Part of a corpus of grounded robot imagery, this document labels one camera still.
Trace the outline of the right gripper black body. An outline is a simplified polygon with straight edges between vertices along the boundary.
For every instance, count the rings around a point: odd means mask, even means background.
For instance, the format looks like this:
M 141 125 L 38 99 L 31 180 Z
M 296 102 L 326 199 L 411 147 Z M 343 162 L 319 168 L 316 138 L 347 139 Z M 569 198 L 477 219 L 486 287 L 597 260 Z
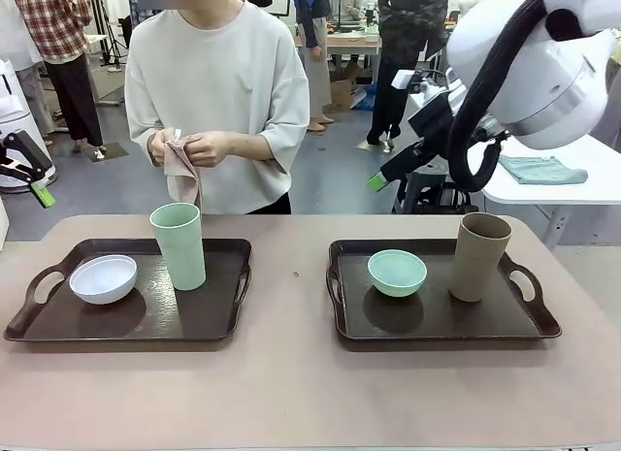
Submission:
M 423 166 L 437 156 L 448 159 L 448 137 L 454 115 L 447 95 L 437 95 L 409 118 L 419 141 L 412 147 L 415 166 Z

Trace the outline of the light green plastic bowl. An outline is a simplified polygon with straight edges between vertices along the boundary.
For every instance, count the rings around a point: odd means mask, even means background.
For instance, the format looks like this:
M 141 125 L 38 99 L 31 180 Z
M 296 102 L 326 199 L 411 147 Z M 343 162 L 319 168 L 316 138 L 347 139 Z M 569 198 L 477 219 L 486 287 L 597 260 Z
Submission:
M 425 263 L 414 254 L 398 249 L 373 254 L 367 269 L 374 288 L 393 298 L 414 294 L 427 278 Z

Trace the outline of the blue-grey cloth mat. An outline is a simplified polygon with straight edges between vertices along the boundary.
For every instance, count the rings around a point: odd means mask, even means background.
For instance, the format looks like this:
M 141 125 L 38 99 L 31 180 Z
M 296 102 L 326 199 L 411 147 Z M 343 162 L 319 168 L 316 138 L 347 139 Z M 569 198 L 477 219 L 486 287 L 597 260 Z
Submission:
M 556 157 L 510 157 L 502 155 L 499 164 L 523 185 L 574 185 L 587 181 L 588 173 L 571 169 Z

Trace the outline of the tall brown cup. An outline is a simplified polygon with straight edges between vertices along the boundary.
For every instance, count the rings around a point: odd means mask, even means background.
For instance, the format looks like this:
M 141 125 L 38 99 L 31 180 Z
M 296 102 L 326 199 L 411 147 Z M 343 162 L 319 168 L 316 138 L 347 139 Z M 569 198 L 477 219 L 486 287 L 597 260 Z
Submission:
M 462 302 L 479 302 L 511 236 L 510 225 L 499 216 L 484 212 L 465 214 L 458 230 L 450 294 Z

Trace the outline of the white plastic bowl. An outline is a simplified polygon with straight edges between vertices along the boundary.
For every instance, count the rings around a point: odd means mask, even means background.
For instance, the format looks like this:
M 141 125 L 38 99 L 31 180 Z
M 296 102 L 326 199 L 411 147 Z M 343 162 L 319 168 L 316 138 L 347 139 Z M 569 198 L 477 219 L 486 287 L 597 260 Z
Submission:
M 134 288 L 137 263 L 124 255 L 105 255 L 94 258 L 70 276 L 71 291 L 88 304 L 102 306 L 120 301 Z

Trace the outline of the beige cloth mat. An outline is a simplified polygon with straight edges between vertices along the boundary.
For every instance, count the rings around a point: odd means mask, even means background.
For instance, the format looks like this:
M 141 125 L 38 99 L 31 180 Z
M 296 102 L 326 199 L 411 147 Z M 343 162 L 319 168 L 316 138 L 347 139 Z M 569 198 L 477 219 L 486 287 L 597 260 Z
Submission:
M 200 172 L 191 163 L 185 151 L 188 137 L 176 129 L 173 138 L 164 148 L 164 176 L 170 197 L 175 202 L 193 204 L 202 208 L 202 182 Z

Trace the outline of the tall light green cup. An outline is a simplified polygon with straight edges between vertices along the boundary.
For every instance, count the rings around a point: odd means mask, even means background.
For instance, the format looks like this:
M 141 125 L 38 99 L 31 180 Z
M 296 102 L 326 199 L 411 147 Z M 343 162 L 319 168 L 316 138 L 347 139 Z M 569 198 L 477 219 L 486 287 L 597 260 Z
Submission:
M 149 217 L 175 289 L 192 291 L 206 281 L 201 211 L 193 204 L 173 203 Z

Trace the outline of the person's right hand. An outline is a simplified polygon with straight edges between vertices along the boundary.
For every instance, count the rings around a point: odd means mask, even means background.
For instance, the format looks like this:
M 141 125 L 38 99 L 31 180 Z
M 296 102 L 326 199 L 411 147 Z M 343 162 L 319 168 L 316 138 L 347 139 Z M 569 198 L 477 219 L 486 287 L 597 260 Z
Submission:
M 175 134 L 170 137 L 168 142 L 172 142 L 180 137 L 180 129 L 176 129 L 176 128 L 174 129 L 175 129 Z M 148 156 L 151 160 L 151 163 L 155 167 L 161 167 L 164 164 L 165 147 L 167 143 L 164 145 L 153 144 L 151 146 L 147 146 Z

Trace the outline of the person's left hand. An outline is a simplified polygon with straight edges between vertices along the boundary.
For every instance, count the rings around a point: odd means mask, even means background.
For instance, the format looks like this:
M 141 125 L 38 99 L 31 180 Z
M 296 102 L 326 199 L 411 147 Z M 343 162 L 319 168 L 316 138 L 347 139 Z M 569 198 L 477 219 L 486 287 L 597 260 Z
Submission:
M 187 138 L 184 151 L 195 167 L 214 168 L 230 153 L 230 136 L 220 131 L 209 131 Z

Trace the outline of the person in red plaid shirt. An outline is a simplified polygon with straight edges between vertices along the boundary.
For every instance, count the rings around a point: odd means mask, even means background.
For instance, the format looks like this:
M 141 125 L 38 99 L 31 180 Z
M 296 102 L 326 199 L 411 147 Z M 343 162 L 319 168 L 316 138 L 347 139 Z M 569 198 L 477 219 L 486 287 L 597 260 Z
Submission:
M 83 144 L 101 160 L 104 146 L 88 72 L 89 44 L 84 28 L 91 22 L 89 0 L 15 0 L 54 87 L 73 151 Z

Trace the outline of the black light stand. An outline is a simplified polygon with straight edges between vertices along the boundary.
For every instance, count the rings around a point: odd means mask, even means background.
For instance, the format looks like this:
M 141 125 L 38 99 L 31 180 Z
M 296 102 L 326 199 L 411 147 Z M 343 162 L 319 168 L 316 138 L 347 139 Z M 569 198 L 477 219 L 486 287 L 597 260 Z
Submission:
M 121 61 L 124 55 L 120 49 L 127 49 L 115 36 L 113 26 L 109 19 L 105 0 L 98 0 L 98 13 L 102 27 L 106 30 L 107 43 L 104 45 L 103 61 L 110 73 L 120 73 L 124 69 L 124 63 Z

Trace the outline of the person with blue scarf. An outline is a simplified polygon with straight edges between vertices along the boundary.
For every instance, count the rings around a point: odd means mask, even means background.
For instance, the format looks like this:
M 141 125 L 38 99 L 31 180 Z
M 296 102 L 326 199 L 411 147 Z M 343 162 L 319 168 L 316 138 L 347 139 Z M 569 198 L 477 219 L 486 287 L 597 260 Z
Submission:
M 304 66 L 310 88 L 310 122 L 308 131 L 324 133 L 334 120 L 323 109 L 332 103 L 327 61 L 327 21 L 330 0 L 292 0 L 302 43 Z

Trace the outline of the white rounded side table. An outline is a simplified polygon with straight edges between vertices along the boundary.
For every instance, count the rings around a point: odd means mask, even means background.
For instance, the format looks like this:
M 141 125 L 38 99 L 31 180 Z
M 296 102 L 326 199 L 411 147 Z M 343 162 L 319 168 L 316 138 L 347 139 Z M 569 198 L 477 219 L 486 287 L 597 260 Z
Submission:
M 482 189 L 484 197 L 509 206 L 551 207 L 548 226 L 541 238 L 546 247 L 554 248 L 562 237 L 573 210 L 578 206 L 621 206 L 621 153 L 586 135 L 570 145 L 533 150 L 514 138 L 504 142 L 503 154 L 512 157 L 554 156 L 565 166 L 582 169 L 587 180 L 578 185 L 524 185 L 505 168 L 496 169 Z

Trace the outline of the person in white t-shirt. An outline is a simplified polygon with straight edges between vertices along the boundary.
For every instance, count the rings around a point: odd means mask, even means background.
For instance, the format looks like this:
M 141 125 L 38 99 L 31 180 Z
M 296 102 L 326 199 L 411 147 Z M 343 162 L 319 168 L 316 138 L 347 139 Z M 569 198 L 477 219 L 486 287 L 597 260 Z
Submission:
M 309 82 L 290 30 L 247 0 L 146 1 L 161 10 L 130 40 L 131 140 L 151 163 L 147 138 L 158 129 L 262 135 L 273 160 L 228 155 L 196 167 L 201 212 L 288 214 L 291 169 L 310 121 Z

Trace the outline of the grey floor base plate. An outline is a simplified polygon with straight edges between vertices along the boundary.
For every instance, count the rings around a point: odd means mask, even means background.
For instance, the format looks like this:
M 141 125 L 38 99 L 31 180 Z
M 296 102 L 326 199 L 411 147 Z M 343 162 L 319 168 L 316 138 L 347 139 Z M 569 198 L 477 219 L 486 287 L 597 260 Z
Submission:
M 82 152 L 93 163 L 113 160 L 129 155 L 127 150 L 119 143 L 109 143 L 99 148 L 87 145 L 82 149 Z

